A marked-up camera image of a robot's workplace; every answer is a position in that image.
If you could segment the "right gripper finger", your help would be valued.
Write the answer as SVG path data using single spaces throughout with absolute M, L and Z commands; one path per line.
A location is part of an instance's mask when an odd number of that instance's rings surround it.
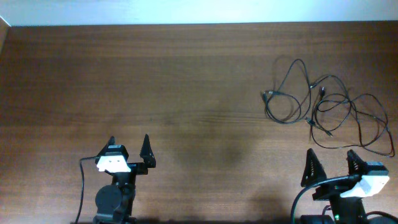
M 347 152 L 348 174 L 365 175 L 368 173 L 368 165 L 352 149 Z
M 312 184 L 322 182 L 326 179 L 326 173 L 315 152 L 312 148 L 308 149 L 305 168 L 300 183 L 301 187 L 309 187 Z

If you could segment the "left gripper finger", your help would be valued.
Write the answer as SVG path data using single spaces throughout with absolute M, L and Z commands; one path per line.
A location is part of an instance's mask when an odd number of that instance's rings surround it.
M 104 148 L 100 150 L 100 152 L 97 154 L 97 157 L 103 156 L 107 153 L 108 147 L 115 145 L 115 138 L 114 136 L 111 136 L 108 142 L 105 144 Z
M 150 146 L 150 139 L 149 139 L 149 135 L 146 134 L 144 136 L 144 141 L 141 147 L 141 151 L 140 151 L 140 157 L 143 159 L 144 164 L 148 167 L 148 168 L 155 168 L 156 167 L 156 159 L 155 159 L 155 155 L 152 151 L 152 148 Z

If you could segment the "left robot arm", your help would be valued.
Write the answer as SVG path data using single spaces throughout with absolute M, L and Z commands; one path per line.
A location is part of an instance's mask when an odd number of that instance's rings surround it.
M 156 167 L 156 159 L 150 146 L 149 136 L 144 136 L 139 157 L 141 162 L 128 162 L 129 154 L 122 144 L 116 144 L 110 137 L 95 160 L 100 172 L 112 177 L 112 182 L 100 188 L 95 197 L 97 207 L 94 223 L 127 224 L 137 223 L 132 216 L 136 196 L 136 177 L 147 175 Z

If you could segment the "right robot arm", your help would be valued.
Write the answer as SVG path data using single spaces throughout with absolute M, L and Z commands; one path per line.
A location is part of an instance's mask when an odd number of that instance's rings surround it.
M 301 196 L 310 189 L 314 201 L 327 201 L 319 215 L 301 215 L 300 223 L 397 223 L 397 217 L 382 211 L 366 212 L 363 198 L 378 194 L 389 181 L 389 171 L 381 162 L 362 160 L 353 150 L 347 152 L 348 175 L 328 178 L 313 149 L 307 150 L 301 181 L 303 188 L 296 196 L 290 222 L 295 222 L 295 209 Z

